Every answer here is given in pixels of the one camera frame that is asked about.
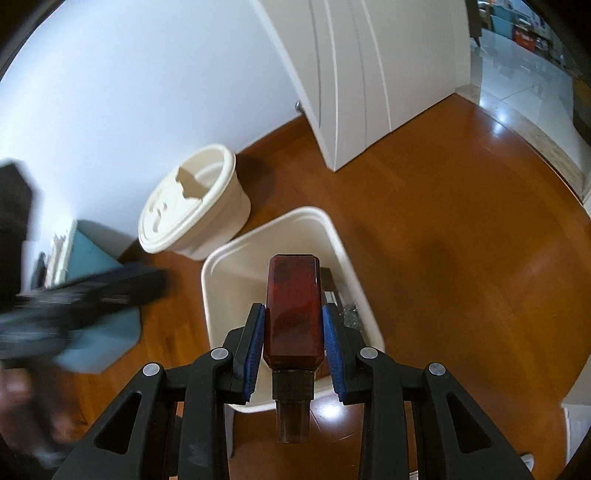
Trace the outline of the dark red glass bottle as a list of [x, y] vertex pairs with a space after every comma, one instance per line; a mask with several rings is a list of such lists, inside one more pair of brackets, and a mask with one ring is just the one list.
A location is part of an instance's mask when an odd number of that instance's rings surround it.
[[315, 372], [325, 358], [321, 266], [314, 255], [270, 259], [263, 358], [271, 371], [279, 441], [307, 442]]

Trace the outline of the beige square trash bin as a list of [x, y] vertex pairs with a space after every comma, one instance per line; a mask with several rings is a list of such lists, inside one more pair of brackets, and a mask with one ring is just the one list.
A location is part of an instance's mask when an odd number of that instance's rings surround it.
[[[378, 350], [386, 348], [378, 321], [332, 219], [324, 210], [311, 206], [291, 210], [208, 256], [201, 270], [201, 287], [211, 347], [221, 346], [229, 331], [245, 324], [253, 304], [266, 306], [267, 272], [270, 259], [277, 254], [317, 257], [321, 269], [331, 272], [338, 292], [348, 294], [348, 303], [356, 304], [365, 343]], [[242, 413], [257, 413], [275, 406], [271, 371], [263, 358], [249, 402], [233, 408]]]

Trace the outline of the grey right slipper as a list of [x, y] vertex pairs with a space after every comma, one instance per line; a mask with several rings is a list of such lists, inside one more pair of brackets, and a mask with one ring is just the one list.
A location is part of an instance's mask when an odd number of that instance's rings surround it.
[[534, 469], [534, 466], [535, 466], [535, 458], [534, 458], [534, 455], [531, 454], [531, 453], [523, 454], [521, 456], [521, 460], [526, 465], [526, 467], [528, 468], [528, 470], [530, 472], [532, 472], [533, 469]]

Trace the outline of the silver metal clip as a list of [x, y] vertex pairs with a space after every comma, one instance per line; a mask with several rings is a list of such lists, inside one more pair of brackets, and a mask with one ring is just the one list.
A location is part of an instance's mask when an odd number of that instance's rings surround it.
[[342, 307], [342, 323], [346, 328], [356, 331], [362, 330], [363, 321], [355, 303], [349, 303]]

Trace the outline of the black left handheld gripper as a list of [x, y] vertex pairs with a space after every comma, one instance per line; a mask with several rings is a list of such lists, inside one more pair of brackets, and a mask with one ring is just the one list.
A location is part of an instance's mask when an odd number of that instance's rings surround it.
[[14, 162], [1, 167], [1, 360], [22, 363], [62, 352], [79, 322], [75, 312], [92, 297], [117, 312], [161, 298], [163, 269], [127, 264], [49, 289], [22, 293], [21, 261], [33, 190]]

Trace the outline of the teal storage box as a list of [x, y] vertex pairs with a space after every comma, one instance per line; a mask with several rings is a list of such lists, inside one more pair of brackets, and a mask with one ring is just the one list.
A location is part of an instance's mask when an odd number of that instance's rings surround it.
[[[65, 279], [78, 280], [120, 266], [83, 233], [76, 231]], [[69, 372], [100, 374], [140, 339], [140, 313], [136, 308], [114, 312], [92, 297], [75, 312], [75, 319], [79, 322], [77, 328], [69, 332], [66, 348], [54, 358], [61, 368]]]

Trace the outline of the beige round lidded bin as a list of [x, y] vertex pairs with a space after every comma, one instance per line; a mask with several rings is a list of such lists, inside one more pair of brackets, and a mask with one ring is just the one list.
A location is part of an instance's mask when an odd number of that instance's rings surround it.
[[139, 244], [150, 254], [170, 251], [201, 261], [242, 230], [250, 209], [235, 152], [207, 145], [152, 191], [138, 221]]

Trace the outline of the white door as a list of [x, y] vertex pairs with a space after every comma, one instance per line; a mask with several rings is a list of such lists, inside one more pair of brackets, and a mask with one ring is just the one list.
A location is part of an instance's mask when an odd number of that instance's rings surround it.
[[462, 1], [256, 1], [336, 171], [469, 84]]

